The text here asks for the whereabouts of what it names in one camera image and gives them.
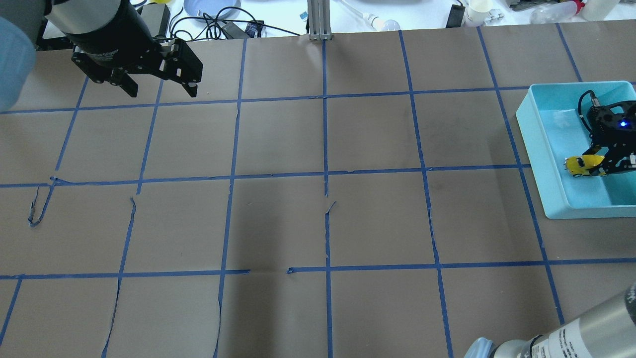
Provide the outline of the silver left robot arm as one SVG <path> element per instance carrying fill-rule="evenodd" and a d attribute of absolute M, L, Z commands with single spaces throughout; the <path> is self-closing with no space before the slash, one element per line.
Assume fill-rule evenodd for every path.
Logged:
<path fill-rule="evenodd" d="M 73 44 L 71 61 L 94 83 L 136 97 L 133 75 L 152 75 L 198 94 L 202 61 L 184 39 L 153 34 L 145 12 L 128 0 L 3 0 L 0 22 L 2 111 L 18 102 L 45 22 Z"/>

